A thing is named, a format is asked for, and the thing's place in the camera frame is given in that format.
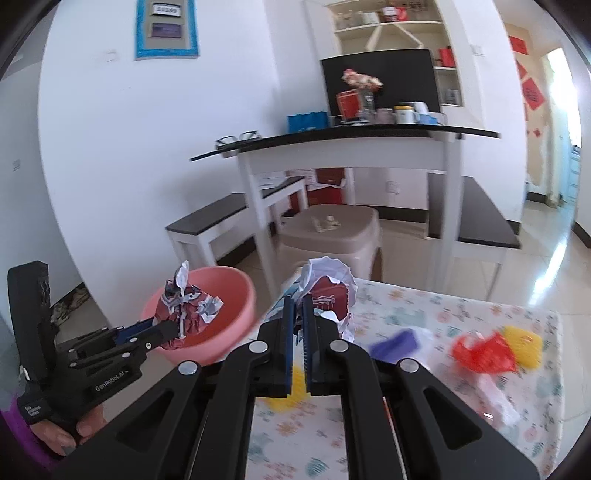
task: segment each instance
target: black countertop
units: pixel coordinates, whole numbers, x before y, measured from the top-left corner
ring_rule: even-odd
[[[193,157],[191,161],[211,157],[220,153],[238,150],[250,152],[264,148],[280,147],[305,142],[336,140],[338,138],[367,137],[429,137],[430,132],[451,132],[458,135],[477,135],[479,137],[500,138],[497,132],[468,127],[451,127],[448,125],[356,125],[354,127],[334,127],[321,130],[308,130],[295,134],[277,135],[276,137],[258,140],[239,141],[203,155]]]

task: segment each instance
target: table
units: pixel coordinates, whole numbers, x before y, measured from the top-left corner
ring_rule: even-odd
[[[555,467],[564,413],[562,328],[558,314],[368,280],[356,279],[356,282],[355,343],[367,348],[406,326],[430,329],[436,339],[429,364],[432,373],[481,414],[482,403],[473,385],[454,374],[454,360],[449,355],[454,339],[470,330],[487,336],[507,324],[532,330],[543,338],[543,361],[539,369],[531,372],[520,369],[495,379],[521,414],[520,421],[501,428],[501,434],[534,462],[542,478],[547,477]],[[282,300],[266,318],[281,305]],[[242,343],[256,339],[257,331],[258,325]],[[297,348],[294,367],[301,365],[301,359],[301,348]],[[265,400],[257,399],[245,478],[348,479],[340,398],[308,397],[285,413],[274,412]]]
[[[433,255],[435,291],[443,291],[457,241],[463,198],[462,140],[466,135],[499,138],[487,130],[448,125],[364,125],[327,128],[241,141],[191,160],[236,154],[246,202],[255,227],[256,248],[272,297],[279,295],[275,252],[265,203],[255,175],[305,168],[413,168],[446,172],[441,241]]]

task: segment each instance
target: yellow object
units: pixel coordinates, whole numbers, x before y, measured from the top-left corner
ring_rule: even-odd
[[[536,369],[542,363],[542,338],[534,332],[513,326],[503,328],[503,337],[522,367]]]
[[[306,392],[306,377],[300,367],[293,368],[291,372],[291,395],[287,398],[264,398],[267,406],[276,413],[293,410],[299,403],[305,401],[311,395]]]

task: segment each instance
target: sign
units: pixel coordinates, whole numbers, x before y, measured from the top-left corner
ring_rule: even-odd
[[[180,5],[172,4],[154,4],[152,6],[152,15],[167,15],[168,17],[180,17],[182,13]]]
[[[523,83],[522,88],[525,101],[532,110],[538,109],[546,101],[544,95],[542,95],[542,92],[540,92],[540,89],[535,84],[533,79],[530,78],[529,80],[526,80]]]
[[[172,23],[153,23],[152,37],[183,38],[183,26]]]
[[[513,51],[516,51],[517,53],[522,53],[523,55],[529,55],[529,52],[527,51],[527,45],[525,44],[525,40],[509,36],[509,41],[511,42],[511,48],[513,48]]]

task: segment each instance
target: plastic stool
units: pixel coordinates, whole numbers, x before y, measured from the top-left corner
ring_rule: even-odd
[[[336,230],[319,233],[313,217],[321,223],[332,215],[340,223]],[[372,275],[374,260],[381,263],[378,212],[356,205],[314,205],[298,213],[283,227],[278,257],[286,272],[310,258],[325,255],[346,264],[354,277],[380,280]]]

